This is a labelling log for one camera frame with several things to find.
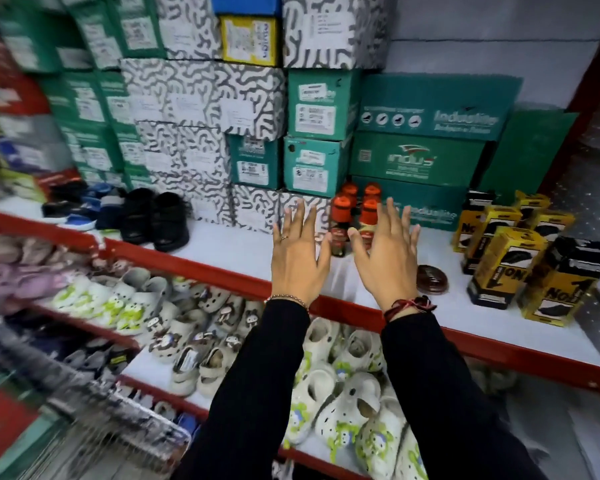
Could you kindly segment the person's right hand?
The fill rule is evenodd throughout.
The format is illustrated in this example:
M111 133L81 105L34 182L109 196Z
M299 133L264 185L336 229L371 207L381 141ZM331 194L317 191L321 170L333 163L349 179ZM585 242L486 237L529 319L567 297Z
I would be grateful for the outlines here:
M418 296L416 274L418 259L414 259L410 251L411 208L406 206L401 219L401 246L392 244L389 236L389 225L386 203L377 206L377 228L368 252L370 270L368 275L360 275L366 290L371 293L382 312L387 310L398 299L412 299ZM362 240L355 228L348 230L349 240Z

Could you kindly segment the person's left hand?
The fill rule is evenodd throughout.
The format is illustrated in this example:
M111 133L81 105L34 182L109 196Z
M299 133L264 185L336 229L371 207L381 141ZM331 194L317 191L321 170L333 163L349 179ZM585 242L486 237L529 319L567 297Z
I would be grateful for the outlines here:
M317 209L306 210L302 238L293 242L293 217L287 209L281 231L281 252L271 259L271 299L288 299L309 309L319 297L330 269L318 269L320 247L315 240Z

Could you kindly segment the person's right forearm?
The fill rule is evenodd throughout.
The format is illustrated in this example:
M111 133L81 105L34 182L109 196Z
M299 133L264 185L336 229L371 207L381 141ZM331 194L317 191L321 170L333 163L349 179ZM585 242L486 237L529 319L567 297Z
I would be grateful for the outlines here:
M388 377L429 480L548 480L431 312L385 313Z

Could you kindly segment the large dark green shoe box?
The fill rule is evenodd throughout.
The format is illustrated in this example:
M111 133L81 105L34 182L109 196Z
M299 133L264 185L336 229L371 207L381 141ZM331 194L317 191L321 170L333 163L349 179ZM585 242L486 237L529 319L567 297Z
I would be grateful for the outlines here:
M501 205L512 204L516 191L536 193L578 115L554 105L515 104L476 170L474 188L494 192Z
M353 176L414 184L468 187L486 143L376 132L353 136Z
M522 78L499 74L369 74L361 80L356 128L496 141L522 85Z
M368 184L375 183L380 187L383 202L391 197L399 210L411 206L412 223L449 232L457 229L468 192L467 187L415 184L355 175L351 179L358 186L359 195L364 194Z

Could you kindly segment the teal shoe box white label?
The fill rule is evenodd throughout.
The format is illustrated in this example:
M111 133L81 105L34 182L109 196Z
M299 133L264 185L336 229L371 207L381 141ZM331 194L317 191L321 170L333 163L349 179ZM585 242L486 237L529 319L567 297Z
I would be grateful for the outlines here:
M290 69L288 135L344 141L360 107L362 70Z
M264 141L247 136L226 135L230 153L232 184L271 190L283 186L283 139Z
M352 134L343 141L285 136L283 181L292 192L333 198L347 176Z

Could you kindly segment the red thread wristband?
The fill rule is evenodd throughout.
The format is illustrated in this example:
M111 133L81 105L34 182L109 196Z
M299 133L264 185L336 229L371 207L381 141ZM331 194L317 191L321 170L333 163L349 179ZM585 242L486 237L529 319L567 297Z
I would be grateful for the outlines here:
M409 314L427 314L437 309L427 295L420 295L412 299L398 299L384 311L383 316L388 324L400 317Z

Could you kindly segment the red white metal shelf rack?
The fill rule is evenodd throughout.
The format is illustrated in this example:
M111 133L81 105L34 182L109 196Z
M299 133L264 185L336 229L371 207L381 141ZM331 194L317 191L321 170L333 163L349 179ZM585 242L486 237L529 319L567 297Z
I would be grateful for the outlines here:
M540 190L561 197L560 178L575 170L574 193L567 197L587 202L591 190L577 190L579 184L600 191L598 156L579 155L577 145L600 105L600 0L399 0L398 12L387 69L524 78L523 101L580 113ZM0 200L0 233L95 248L107 258L251 298L270 295L270 235L204 221L189 227L189 243L165 254L44 223L41 205L31 200ZM432 297L445 335L483 365L520 374L514 426L549 449L543 467L552 480L600 479L600 284L565 328L525 320L516 304L504 311L473 306L466 294L470 277L461 272L452 236L424 227L418 247L420 260L448 278L449 290Z

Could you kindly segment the group of yellow black cartons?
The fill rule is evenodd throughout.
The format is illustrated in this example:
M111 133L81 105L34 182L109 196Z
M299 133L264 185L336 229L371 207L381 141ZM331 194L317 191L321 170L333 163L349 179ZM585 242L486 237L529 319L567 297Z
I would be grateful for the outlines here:
M452 240L472 304L506 310L516 300L526 320L570 325L599 284L600 241L565 235L575 216L544 194L515 191L510 206L495 198L468 190Z

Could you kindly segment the row of white brown clogs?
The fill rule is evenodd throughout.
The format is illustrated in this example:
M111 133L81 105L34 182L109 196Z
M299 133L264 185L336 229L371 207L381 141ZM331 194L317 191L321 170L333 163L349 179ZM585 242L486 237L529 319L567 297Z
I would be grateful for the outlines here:
M189 397L199 391L212 399L265 304L184 278L172 286L174 297L146 323L148 352L171 367L170 394Z

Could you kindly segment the row of white green clogs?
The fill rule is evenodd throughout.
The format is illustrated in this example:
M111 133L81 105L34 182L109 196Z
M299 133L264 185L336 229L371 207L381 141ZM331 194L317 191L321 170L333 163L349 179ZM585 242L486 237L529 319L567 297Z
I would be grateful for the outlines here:
M113 327L122 335L147 331L154 316L146 312L153 293L140 290L126 295L126 282L99 291L99 282L90 282L69 304L52 306L78 319L94 320L104 328ZM428 480L415 436L394 395L381 396L378 380L366 371L350 374L339 366L310 359L304 349L301 366L292 389L285 446L298 445L316 430L329 447L334 461L340 451L356 450L356 455L374 480Z

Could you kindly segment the stack of patterned shoe boxes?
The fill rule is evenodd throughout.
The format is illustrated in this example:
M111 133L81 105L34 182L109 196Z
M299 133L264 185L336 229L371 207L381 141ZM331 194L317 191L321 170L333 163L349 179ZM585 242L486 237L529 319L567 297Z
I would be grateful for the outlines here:
M232 184L226 135L288 136L290 69L383 69L395 0L281 0L280 67L223 61L211 0L154 1L162 47L121 62L152 181L197 220L269 232L280 189ZM320 235L328 198L300 195L318 201Z

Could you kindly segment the yellow shoe box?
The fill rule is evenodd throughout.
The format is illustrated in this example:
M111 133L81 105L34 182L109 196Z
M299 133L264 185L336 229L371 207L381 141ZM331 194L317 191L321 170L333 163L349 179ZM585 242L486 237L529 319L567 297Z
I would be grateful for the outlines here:
M221 59L230 63L280 67L280 20L272 16L220 15Z

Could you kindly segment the stack of green shoe boxes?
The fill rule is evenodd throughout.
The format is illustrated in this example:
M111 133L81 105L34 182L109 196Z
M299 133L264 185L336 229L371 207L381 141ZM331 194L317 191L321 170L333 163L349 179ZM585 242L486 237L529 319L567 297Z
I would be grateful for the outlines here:
M160 49L156 28L154 0L0 0L7 54L40 87L85 178L152 186L121 62Z

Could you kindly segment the row of pink clogs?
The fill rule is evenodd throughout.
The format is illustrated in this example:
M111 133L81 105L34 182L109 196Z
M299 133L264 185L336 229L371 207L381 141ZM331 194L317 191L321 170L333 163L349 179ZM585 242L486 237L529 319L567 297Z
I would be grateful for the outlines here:
M88 286L96 257L92 250L0 234L0 310L12 299L59 298L66 306Z

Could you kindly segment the stack of red shoe boxes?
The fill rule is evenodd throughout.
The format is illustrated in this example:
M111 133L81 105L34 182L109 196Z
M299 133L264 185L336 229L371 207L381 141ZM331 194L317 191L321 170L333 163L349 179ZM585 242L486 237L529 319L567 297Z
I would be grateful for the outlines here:
M38 83L17 65L0 41L0 113L16 116L49 114L47 97Z

